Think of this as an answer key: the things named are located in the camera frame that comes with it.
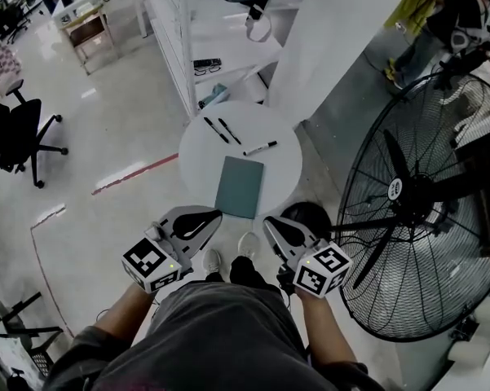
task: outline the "white cube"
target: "white cube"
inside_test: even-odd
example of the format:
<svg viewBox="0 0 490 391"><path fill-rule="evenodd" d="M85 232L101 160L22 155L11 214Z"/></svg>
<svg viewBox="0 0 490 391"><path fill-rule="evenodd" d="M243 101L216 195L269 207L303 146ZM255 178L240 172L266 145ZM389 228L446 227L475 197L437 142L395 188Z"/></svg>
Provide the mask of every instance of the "white cube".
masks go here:
<svg viewBox="0 0 490 391"><path fill-rule="evenodd" d="M294 277L294 285L316 297L324 297L342 284L351 259L334 243L301 258Z"/></svg>
<svg viewBox="0 0 490 391"><path fill-rule="evenodd" d="M126 273L149 293L179 280L181 275L181 265L157 243L146 238L124 253L121 263Z"/></svg>

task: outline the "marker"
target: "marker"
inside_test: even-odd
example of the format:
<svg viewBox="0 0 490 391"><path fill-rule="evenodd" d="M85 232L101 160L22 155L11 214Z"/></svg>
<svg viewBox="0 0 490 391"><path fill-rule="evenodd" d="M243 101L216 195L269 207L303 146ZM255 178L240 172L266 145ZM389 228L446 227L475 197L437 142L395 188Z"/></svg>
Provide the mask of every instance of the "marker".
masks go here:
<svg viewBox="0 0 490 391"><path fill-rule="evenodd" d="M274 140L273 142L265 143L264 145L261 145L260 147L250 149L249 151L244 151L243 155L244 156L250 156L250 155L253 155L254 153L264 151L265 149L268 149L269 147L274 147L276 144L277 144L277 141Z"/></svg>
<svg viewBox="0 0 490 391"><path fill-rule="evenodd" d="M205 121L208 123L208 125L209 125L209 126L212 128L212 129L214 129L214 132L215 132L216 134L218 134L218 135L219 135L219 137L220 137L222 140L224 140L226 143L230 143L230 142L228 142L227 137L226 137L224 134L222 134L222 133L220 133L220 132L219 132L219 130L218 130L218 129L217 129L215 126L214 126L214 123L212 123L212 121L211 121L210 119L207 119L206 117L203 117L203 119L205 119Z"/></svg>
<svg viewBox="0 0 490 391"><path fill-rule="evenodd" d="M234 140L241 145L241 142L239 142L239 139L236 138L236 136L232 133L232 131L227 126L227 124L225 123L225 121L223 119L219 119L219 123L221 123L223 125L223 127L227 130L227 132L230 134L230 136L232 136L234 138Z"/></svg>

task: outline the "notebook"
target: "notebook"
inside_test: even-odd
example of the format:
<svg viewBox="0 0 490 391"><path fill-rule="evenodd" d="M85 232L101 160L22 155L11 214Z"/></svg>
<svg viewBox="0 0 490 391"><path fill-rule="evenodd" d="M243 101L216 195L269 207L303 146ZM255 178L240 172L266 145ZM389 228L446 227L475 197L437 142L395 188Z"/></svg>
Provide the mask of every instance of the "notebook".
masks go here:
<svg viewBox="0 0 490 391"><path fill-rule="evenodd" d="M237 217L255 218L264 164L225 157L215 208Z"/></svg>

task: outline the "hand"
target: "hand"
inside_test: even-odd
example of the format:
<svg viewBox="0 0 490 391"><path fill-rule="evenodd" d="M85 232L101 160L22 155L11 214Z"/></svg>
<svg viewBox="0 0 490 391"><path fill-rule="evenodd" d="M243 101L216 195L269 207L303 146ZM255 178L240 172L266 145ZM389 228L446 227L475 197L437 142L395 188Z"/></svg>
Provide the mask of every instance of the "hand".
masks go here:
<svg viewBox="0 0 490 391"><path fill-rule="evenodd" d="M324 300L324 298L318 298L318 297L314 296L313 294L310 294L309 292L306 292L302 288L299 288L299 287L295 288L295 293L297 294L297 297L299 297L299 299L303 302Z"/></svg>

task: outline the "white pillar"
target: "white pillar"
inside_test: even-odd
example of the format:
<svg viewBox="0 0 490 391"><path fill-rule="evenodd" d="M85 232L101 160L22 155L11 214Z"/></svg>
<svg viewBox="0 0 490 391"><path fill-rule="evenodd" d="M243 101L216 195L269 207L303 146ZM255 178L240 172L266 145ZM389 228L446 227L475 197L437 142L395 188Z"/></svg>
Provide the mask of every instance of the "white pillar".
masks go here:
<svg viewBox="0 0 490 391"><path fill-rule="evenodd" d="M310 117L400 0L304 0L272 78L267 103L291 125Z"/></svg>

